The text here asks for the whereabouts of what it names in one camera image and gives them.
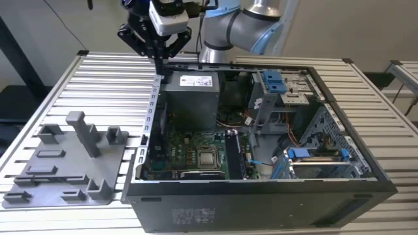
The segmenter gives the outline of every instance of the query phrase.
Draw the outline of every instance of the aluminum extrusion table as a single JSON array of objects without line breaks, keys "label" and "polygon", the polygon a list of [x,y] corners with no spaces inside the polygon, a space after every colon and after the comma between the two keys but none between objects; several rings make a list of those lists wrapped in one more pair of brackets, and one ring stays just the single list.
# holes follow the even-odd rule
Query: aluminum extrusion table
[{"label": "aluminum extrusion table", "polygon": [[418,62],[392,60],[385,72],[389,72],[411,92],[418,95]]},{"label": "aluminum extrusion table", "polygon": [[[176,61],[196,61],[180,54]],[[244,231],[205,234],[418,234],[418,129],[377,91],[353,64],[340,59],[237,56],[239,64],[312,66],[371,153],[396,185],[399,193],[363,214],[340,230]],[[129,205],[120,203],[128,161],[138,145],[148,105],[153,65],[133,54],[93,53],[77,56],[0,158],[0,201],[13,177],[40,142],[33,137],[42,123],[65,123],[69,111],[84,111],[85,122],[97,130],[118,125],[129,132],[120,164],[116,193],[106,206],[3,209],[0,207],[0,232],[38,235],[90,235],[144,233]]]}]

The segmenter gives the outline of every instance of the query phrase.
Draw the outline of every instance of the sticker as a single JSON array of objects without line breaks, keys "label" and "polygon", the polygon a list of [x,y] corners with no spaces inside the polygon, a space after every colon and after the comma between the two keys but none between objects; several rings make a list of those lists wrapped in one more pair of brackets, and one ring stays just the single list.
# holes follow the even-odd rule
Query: sticker
[{"label": "sticker", "polygon": [[176,225],[212,224],[214,222],[214,212],[214,208],[172,209],[172,222]]},{"label": "sticker", "polygon": [[251,124],[251,122],[252,122],[252,118],[251,117],[247,117],[247,119],[245,119],[245,125],[248,126],[249,124]]},{"label": "sticker", "polygon": [[181,87],[210,87],[210,76],[190,76],[182,75],[180,77]]},{"label": "sticker", "polygon": [[275,163],[276,160],[277,160],[277,158],[276,158],[276,156],[273,156],[273,157],[271,158],[272,163]]},{"label": "sticker", "polygon": [[257,109],[260,107],[260,104],[263,102],[263,98],[257,98],[253,102],[253,109]]}]

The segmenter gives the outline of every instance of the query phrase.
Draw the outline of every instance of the black cable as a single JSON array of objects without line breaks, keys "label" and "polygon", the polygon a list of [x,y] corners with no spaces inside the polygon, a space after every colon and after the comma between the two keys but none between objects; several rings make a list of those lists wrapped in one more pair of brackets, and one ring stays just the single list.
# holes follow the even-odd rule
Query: black cable
[{"label": "black cable", "polygon": [[261,163],[263,165],[271,165],[271,166],[273,166],[275,164],[267,164],[267,163]]},{"label": "black cable", "polygon": [[283,143],[283,141],[287,139],[287,133],[285,134],[281,134],[280,135],[280,137],[276,139],[276,147],[275,147],[275,149],[273,149],[273,151],[272,151],[272,157],[277,154],[277,152],[280,151],[280,150],[284,150],[284,147],[281,146],[281,143]]},{"label": "black cable", "polygon": [[46,2],[46,0],[44,0],[44,2],[45,2],[45,4],[48,5],[48,7],[50,8],[50,10],[52,10],[53,14],[57,16],[57,18],[58,18],[60,22],[61,22],[61,23],[62,23],[62,25],[64,25],[64,28],[68,30],[68,32],[70,33],[70,35],[72,35],[72,36],[74,37],[74,39],[78,41],[78,43],[81,44],[81,46],[82,46],[84,50],[86,50],[86,48],[85,48],[85,46],[84,46],[84,44],[81,43],[81,41],[80,41],[80,39],[77,38],[77,36],[76,36],[76,35],[70,32],[70,30],[69,30],[69,28],[66,27],[66,25],[65,25],[65,23],[64,23],[62,19],[60,18],[60,16],[58,16],[57,12],[53,10],[53,8],[52,8],[52,6],[49,5],[49,3]]},{"label": "black cable", "polygon": [[200,18],[198,18],[198,33],[197,33],[196,45],[194,45],[194,51],[196,51],[197,54],[198,54],[198,51],[197,51],[197,45],[198,45],[198,43],[200,43],[200,50],[201,50],[201,48],[202,48],[202,46],[201,46],[201,24],[202,24],[202,16],[204,16],[204,13],[202,13],[202,15],[201,15]]},{"label": "black cable", "polygon": [[88,6],[89,10],[92,10],[92,0],[86,0],[86,6]]},{"label": "black cable", "polygon": [[209,11],[209,10],[216,10],[218,8],[218,2],[217,0],[214,0],[214,6],[208,6],[209,1],[206,2],[206,4],[202,7],[202,11]]},{"label": "black cable", "polygon": [[413,106],[413,105],[409,105],[409,106],[407,107],[407,110],[405,110],[404,116],[405,116],[407,114],[409,114],[409,111],[411,111],[411,109],[412,109],[412,106]]},{"label": "black cable", "polygon": [[393,96],[393,99],[392,99],[392,102],[391,102],[392,104],[393,104],[393,101],[395,101],[396,98],[397,98],[397,95],[399,95],[399,93],[400,93],[401,88],[403,88],[403,84],[401,84],[401,86],[399,87],[399,90],[397,90],[396,95]]}]

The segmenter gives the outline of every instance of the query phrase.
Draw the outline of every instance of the cable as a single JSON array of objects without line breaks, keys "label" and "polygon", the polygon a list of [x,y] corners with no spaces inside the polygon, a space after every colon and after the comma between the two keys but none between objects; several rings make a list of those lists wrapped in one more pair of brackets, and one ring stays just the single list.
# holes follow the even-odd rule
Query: cable
[{"label": "cable", "polygon": [[283,151],[283,146],[281,146],[281,143],[283,141],[287,139],[287,133],[281,134],[280,137],[276,139],[276,147],[272,151],[272,157],[276,155],[276,153],[281,150]]},{"label": "cable", "polygon": [[[209,1],[204,1],[201,0],[201,6],[206,5],[209,3]],[[202,15],[200,16],[198,18],[198,32],[197,32],[197,37],[196,37],[196,44],[194,44],[194,52],[196,54],[198,55],[198,52],[197,52],[197,45],[200,44],[200,50],[201,50],[201,23],[202,23]]]},{"label": "cable", "polygon": [[65,23],[64,23],[62,19],[60,18],[60,16],[58,16],[57,12],[53,10],[53,8],[52,8],[52,6],[49,5],[49,3],[46,2],[46,0],[44,0],[44,2],[45,2],[45,4],[48,5],[48,7],[50,8],[50,10],[52,10],[53,14],[57,16],[57,18],[58,18],[60,22],[61,22],[61,23],[62,23],[62,25],[64,25],[64,28],[68,30],[68,32],[70,33],[70,35],[72,35],[72,36],[74,37],[74,39],[78,41],[78,43],[81,44],[81,46],[82,46],[84,50],[86,50],[86,48],[85,48],[85,46],[84,46],[84,44],[81,43],[81,41],[80,41],[80,39],[77,38],[77,36],[76,36],[76,35],[70,32],[70,30],[69,30],[69,28],[66,27],[66,25],[65,25]]},{"label": "cable", "polygon": [[259,165],[269,165],[269,166],[275,165],[275,164],[268,164],[268,163],[264,163],[261,161],[252,160],[252,159],[248,160],[248,163],[253,163],[253,164],[259,164]]},{"label": "cable", "polygon": [[400,93],[401,88],[403,88],[403,84],[401,84],[401,86],[399,87],[399,90],[397,90],[396,95],[393,96],[393,99],[392,99],[392,102],[391,102],[392,104],[393,104],[393,101],[395,101],[396,98],[397,98],[397,95],[399,95],[399,93]]},{"label": "cable", "polygon": [[248,118],[251,118],[252,120],[253,120],[253,124],[255,124],[255,119],[249,116],[249,113],[248,113],[248,111],[244,109],[243,110],[243,114],[248,117]]},{"label": "cable", "polygon": [[202,6],[202,11],[216,10],[218,8],[218,2],[214,0],[214,6],[208,6],[209,1]]},{"label": "cable", "polygon": [[407,114],[409,114],[409,111],[411,111],[411,109],[412,109],[412,104],[407,107],[407,110],[405,110],[405,113],[404,113],[404,116],[407,116]]},{"label": "cable", "polygon": [[218,123],[218,125],[221,125],[221,126],[224,126],[224,127],[228,127],[228,128],[243,127],[243,126],[232,126],[232,125],[224,124],[224,123],[221,123],[218,120],[216,120],[216,122]]},{"label": "cable", "polygon": [[296,147],[299,147],[295,135],[292,133],[292,129],[289,128],[289,124],[288,124],[288,116],[285,113],[285,123],[287,123],[287,135],[288,135],[288,139],[292,141],[292,143],[295,144]]}]

